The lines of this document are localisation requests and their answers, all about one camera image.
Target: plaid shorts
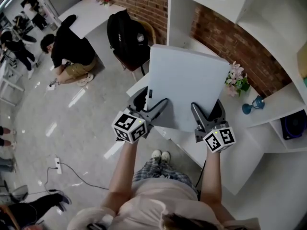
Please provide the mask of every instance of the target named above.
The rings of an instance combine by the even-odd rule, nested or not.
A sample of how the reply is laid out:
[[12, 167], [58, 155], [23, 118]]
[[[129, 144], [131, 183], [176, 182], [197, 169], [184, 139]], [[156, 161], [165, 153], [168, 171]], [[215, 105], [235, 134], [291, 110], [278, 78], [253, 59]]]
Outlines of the plaid shorts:
[[194, 190], [198, 194], [195, 186], [192, 184], [190, 178], [184, 174], [176, 171], [164, 160], [161, 160], [161, 157], [156, 157], [150, 159], [145, 163], [144, 167], [137, 171], [133, 176], [133, 182], [138, 182], [147, 178], [158, 178], [164, 177], [171, 180], [180, 181]]

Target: shoe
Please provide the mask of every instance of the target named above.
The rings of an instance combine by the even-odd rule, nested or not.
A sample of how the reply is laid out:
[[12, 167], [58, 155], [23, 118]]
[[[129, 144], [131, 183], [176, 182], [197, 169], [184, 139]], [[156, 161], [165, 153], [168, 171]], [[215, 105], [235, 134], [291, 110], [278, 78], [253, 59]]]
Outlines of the shoe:
[[17, 141], [12, 142], [11, 148], [12, 148], [13, 150], [16, 149], [16, 146], [17, 146]]
[[161, 160], [164, 160], [166, 163], [169, 163], [171, 161], [171, 155], [168, 151], [162, 152]]
[[154, 150], [152, 153], [152, 158], [161, 157], [161, 151], [160, 150]]
[[60, 211], [65, 212], [66, 208], [64, 207], [64, 205], [62, 203], [58, 203], [57, 207], [60, 209]]
[[34, 68], [32, 68], [30, 71], [28, 71], [28, 79], [32, 78], [33, 72], [34, 72]]
[[66, 196], [64, 193], [62, 193], [62, 202], [71, 205], [71, 199], [68, 196]]
[[85, 86], [88, 82], [94, 79], [94, 75], [92, 73], [88, 73], [85, 79], [81, 79], [77, 82], [77, 85], [80, 87]]

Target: power strip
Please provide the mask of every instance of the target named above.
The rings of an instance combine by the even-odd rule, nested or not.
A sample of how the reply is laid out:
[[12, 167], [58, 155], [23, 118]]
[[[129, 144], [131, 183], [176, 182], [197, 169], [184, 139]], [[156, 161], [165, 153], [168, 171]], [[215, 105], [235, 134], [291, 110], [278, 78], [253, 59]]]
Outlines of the power strip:
[[56, 162], [56, 167], [57, 167], [58, 174], [62, 174], [62, 168], [61, 168], [61, 164], [60, 164], [59, 158], [55, 158], [54, 161]]

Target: table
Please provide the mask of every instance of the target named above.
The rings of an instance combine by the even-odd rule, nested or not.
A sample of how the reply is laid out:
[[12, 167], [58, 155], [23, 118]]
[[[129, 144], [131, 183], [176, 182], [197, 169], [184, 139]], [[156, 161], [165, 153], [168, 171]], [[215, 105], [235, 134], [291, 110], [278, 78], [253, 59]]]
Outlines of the table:
[[[203, 53], [216, 56], [216, 54], [209, 49]], [[146, 87], [149, 74], [150, 72], [127, 90], [127, 94], [132, 96], [139, 89]], [[257, 142], [242, 125], [242, 119], [248, 118], [241, 110], [242, 104], [251, 103], [251, 100], [255, 99], [256, 96], [257, 92], [253, 88], [250, 88], [250, 91], [245, 95], [242, 94], [240, 98], [228, 96], [225, 90], [221, 92], [219, 97], [226, 112], [226, 119], [233, 128], [237, 139], [235, 145], [221, 153], [222, 184], [234, 195], [239, 192], [248, 178], [252, 175], [264, 154], [258, 147]], [[172, 141], [183, 149], [200, 167], [203, 167], [207, 156], [207, 149], [204, 143], [195, 142], [194, 133], [182, 132], [164, 127], [155, 126], [155, 128], [166, 139], [172, 139]]]
[[70, 29], [80, 38], [87, 38], [96, 54], [105, 67], [108, 67], [117, 59], [110, 49], [110, 43], [106, 33], [106, 25], [110, 15], [125, 8], [118, 5], [105, 7], [101, 2], [95, 0], [82, 0], [65, 11], [59, 19], [64, 21], [68, 16], [75, 14], [77, 20], [70, 26]]

